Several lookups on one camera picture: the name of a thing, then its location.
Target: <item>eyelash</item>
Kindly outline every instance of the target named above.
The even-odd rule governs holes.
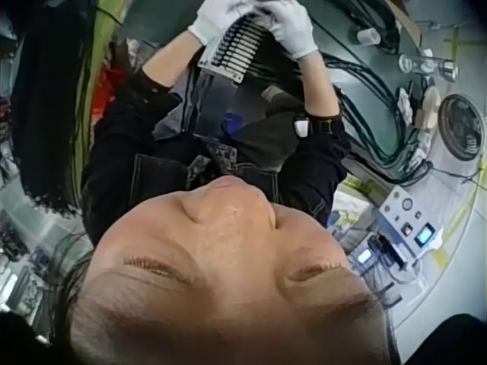
[[[293,275],[291,275],[290,279],[293,281],[306,281],[311,278],[314,278],[318,275],[321,275],[325,271],[339,268],[342,265],[339,263],[336,264],[325,264],[325,265],[314,265],[308,266],[307,268],[303,268],[299,271],[296,271]]]
[[[123,264],[128,266],[135,266],[136,268],[142,268],[156,275],[174,278],[184,284],[190,284],[190,281],[182,276],[181,273],[175,268],[165,265],[164,263],[157,260],[153,260],[149,257],[131,256],[127,259],[124,259]]]

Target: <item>black jacket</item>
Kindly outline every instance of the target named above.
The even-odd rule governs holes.
[[[339,116],[331,118],[332,134],[301,140],[275,173],[243,162],[234,148],[217,141],[190,134],[155,141],[155,125],[179,103],[179,97],[139,72],[97,123],[82,180],[84,225],[94,245],[140,202],[194,189],[226,174],[243,178],[271,202],[304,211],[326,226],[334,193],[346,176],[342,159],[350,151]]]

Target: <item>circular vent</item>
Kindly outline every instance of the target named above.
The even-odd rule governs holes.
[[[445,146],[458,160],[477,158],[484,147],[482,113],[462,95],[450,95],[438,112],[438,128]]]

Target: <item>white glove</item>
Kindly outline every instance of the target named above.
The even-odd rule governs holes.
[[[318,50],[313,38],[310,15],[296,0],[263,2],[257,7],[274,15],[275,20],[270,25],[269,32],[291,53],[293,59],[301,59]]]
[[[205,0],[188,30],[203,46],[222,36],[227,29],[254,8],[254,0]]]

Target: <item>digital display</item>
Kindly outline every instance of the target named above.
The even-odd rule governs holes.
[[[434,236],[434,232],[433,226],[428,223],[419,231],[418,236],[414,240],[418,243],[419,247],[424,247]]]
[[[364,264],[369,258],[372,257],[372,252],[369,249],[366,249],[360,256],[357,258],[358,262]]]

